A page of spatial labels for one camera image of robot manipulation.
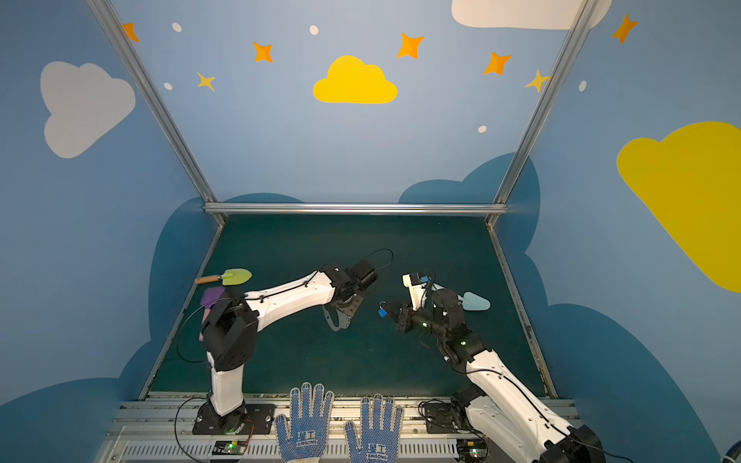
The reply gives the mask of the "purple toy spatula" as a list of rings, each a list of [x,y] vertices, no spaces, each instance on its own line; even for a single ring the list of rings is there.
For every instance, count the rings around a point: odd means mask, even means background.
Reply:
[[[208,289],[206,289],[201,299],[201,306],[204,309],[202,321],[206,320],[213,306],[217,304],[223,298],[225,293],[226,293],[225,287],[221,287],[221,286],[209,287]]]

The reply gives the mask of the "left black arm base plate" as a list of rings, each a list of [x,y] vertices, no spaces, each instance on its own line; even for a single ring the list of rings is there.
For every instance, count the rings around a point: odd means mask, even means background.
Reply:
[[[192,428],[194,435],[267,435],[274,423],[276,406],[242,403],[234,411],[220,416],[212,403],[202,405]]]

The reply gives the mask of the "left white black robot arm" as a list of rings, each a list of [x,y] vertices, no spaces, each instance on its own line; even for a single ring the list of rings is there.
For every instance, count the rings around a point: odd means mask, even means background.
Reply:
[[[347,269],[324,264],[307,276],[262,291],[225,285],[225,296],[212,305],[202,322],[211,390],[199,408],[192,432],[267,434],[268,424],[251,422],[251,410],[242,389],[244,365],[256,350],[258,333],[283,318],[317,306],[328,305],[339,318],[351,319],[376,280],[374,267],[361,260]]]

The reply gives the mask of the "front aluminium rail base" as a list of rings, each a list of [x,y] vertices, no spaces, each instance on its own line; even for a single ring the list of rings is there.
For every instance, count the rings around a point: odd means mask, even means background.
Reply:
[[[428,397],[397,397],[404,408],[404,423],[399,440],[399,462],[455,462],[459,439],[474,439],[473,434],[428,434],[418,413],[418,404]],[[546,406],[569,421],[582,426],[579,414],[569,399],[544,399]],[[202,397],[155,395],[154,399],[129,401],[121,405],[95,462],[280,462],[279,446],[272,426],[270,434],[253,435],[245,455],[213,456],[216,441],[248,440],[248,435],[193,435]],[[276,406],[275,416],[289,415],[287,395],[247,397],[248,404]],[[360,433],[360,397],[340,397],[332,409],[327,447],[320,462],[349,461],[345,422],[354,422]]]

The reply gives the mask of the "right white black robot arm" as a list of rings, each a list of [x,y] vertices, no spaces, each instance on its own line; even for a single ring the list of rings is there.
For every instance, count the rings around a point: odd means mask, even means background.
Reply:
[[[471,381],[452,397],[463,427],[486,436],[514,462],[604,462],[588,426],[576,428],[534,395],[500,356],[468,327],[458,295],[449,289],[409,289],[410,303],[379,304],[401,333],[431,335],[444,360]]]

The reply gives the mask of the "light blue toy spatula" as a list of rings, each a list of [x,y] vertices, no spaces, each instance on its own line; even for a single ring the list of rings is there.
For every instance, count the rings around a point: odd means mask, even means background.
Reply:
[[[485,312],[491,307],[491,303],[488,299],[471,291],[465,291],[465,293],[459,294],[437,284],[434,284],[432,289],[434,291],[443,291],[443,293],[447,295],[457,297],[457,301],[466,312]]]

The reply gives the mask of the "left blue dotted work glove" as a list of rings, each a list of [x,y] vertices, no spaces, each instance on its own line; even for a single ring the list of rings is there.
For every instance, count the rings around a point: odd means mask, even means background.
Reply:
[[[289,393],[289,416],[278,415],[276,436],[283,462],[320,462],[327,445],[334,393],[305,382]]]

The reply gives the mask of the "aluminium frame post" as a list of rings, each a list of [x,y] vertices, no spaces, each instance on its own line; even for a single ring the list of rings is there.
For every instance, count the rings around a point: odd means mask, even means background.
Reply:
[[[134,42],[127,36],[114,6],[110,1],[100,0],[88,0],[87,4],[136,84],[144,101],[149,106],[154,119],[156,119],[205,205],[216,203],[216,196],[208,184],[205,174],[177,127],[164,99],[160,96],[156,83],[152,80],[150,73],[136,51]]]
[[[493,204],[500,208],[500,211],[492,212],[486,216],[486,227],[491,232],[494,231],[498,218],[507,213],[509,197],[521,176],[533,148],[536,146],[536,141],[538,141],[538,137],[590,33],[590,29],[592,29],[590,25],[592,24],[592,19],[596,17],[600,4],[601,1],[597,0],[583,1],[577,10],[571,28],[565,37],[565,42],[551,69],[550,78],[545,84],[545,89],[540,92],[534,113],[497,190]]]

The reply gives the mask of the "left green circuit board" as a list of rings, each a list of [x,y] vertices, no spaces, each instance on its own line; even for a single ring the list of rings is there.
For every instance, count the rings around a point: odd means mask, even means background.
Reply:
[[[242,457],[245,455],[248,447],[246,440],[241,441],[216,441],[213,449],[213,456],[235,456]]]

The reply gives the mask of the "horizontal aluminium frame bar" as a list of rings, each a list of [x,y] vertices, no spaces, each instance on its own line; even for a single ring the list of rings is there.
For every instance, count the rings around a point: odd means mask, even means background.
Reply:
[[[281,204],[206,203],[211,214],[504,215],[504,204]]]

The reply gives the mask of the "green circuit board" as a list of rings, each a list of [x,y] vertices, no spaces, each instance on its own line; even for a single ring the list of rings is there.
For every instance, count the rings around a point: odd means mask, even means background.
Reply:
[[[481,439],[459,439],[455,449],[455,460],[462,463],[482,463],[489,455],[488,445]]]
[[[216,441],[213,449],[213,456],[235,456],[242,457],[245,455],[248,447],[246,440],[241,441]]]

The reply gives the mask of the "right green circuit board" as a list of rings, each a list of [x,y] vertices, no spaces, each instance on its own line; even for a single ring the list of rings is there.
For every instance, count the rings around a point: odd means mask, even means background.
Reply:
[[[455,449],[455,460],[462,463],[482,463],[489,455],[488,445],[481,439],[459,439]]]

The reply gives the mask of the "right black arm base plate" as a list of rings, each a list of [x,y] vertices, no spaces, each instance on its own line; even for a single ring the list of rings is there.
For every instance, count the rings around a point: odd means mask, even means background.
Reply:
[[[500,416],[484,397],[469,402],[425,400],[419,403],[418,413],[428,434],[480,433],[492,437],[501,426]]]

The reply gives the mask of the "left aluminium frame post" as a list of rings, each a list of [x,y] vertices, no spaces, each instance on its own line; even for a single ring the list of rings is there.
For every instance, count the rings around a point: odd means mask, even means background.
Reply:
[[[110,1],[100,0],[88,0],[87,4],[136,84],[144,101],[149,106],[154,119],[156,119],[205,205],[216,203],[216,196],[208,184],[205,174],[177,127],[164,99],[160,96],[156,83],[152,80],[150,73],[136,51],[134,42],[127,36],[114,6]]]

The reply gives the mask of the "right blue dotted work glove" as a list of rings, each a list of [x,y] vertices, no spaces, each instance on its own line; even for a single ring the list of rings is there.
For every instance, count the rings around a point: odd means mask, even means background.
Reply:
[[[393,397],[375,394],[364,397],[360,406],[361,431],[353,422],[345,424],[351,463],[397,463],[403,428],[403,407]]]

